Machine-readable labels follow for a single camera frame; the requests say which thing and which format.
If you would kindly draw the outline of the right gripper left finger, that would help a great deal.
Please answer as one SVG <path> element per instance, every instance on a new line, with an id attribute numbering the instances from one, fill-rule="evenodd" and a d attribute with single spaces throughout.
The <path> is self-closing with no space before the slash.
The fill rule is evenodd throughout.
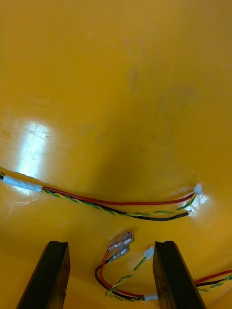
<path id="1" fill-rule="evenodd" d="M 17 308 L 63 308 L 70 269 L 68 242 L 49 242 L 35 267 Z"/>

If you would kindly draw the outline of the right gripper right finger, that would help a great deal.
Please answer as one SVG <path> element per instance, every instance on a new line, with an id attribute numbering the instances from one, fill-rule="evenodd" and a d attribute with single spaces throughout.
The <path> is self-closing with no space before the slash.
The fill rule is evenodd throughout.
<path id="1" fill-rule="evenodd" d="M 175 242 L 155 242 L 153 275 L 161 309 L 206 308 Z"/>

